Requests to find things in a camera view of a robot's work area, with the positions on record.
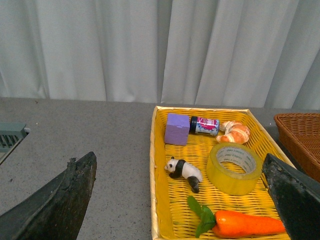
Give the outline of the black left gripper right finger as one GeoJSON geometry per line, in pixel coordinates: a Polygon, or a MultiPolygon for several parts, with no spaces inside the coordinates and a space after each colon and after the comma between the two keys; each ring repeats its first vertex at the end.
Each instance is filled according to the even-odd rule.
{"type": "Polygon", "coordinates": [[[262,172],[286,232],[292,240],[320,238],[320,183],[268,153],[262,172]]]}

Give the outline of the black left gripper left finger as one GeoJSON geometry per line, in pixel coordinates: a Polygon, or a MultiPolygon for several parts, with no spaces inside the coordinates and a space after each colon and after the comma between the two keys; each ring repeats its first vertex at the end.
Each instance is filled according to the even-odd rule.
{"type": "Polygon", "coordinates": [[[66,170],[0,217],[2,240],[75,240],[96,180],[91,151],[71,158],[66,170]]]}

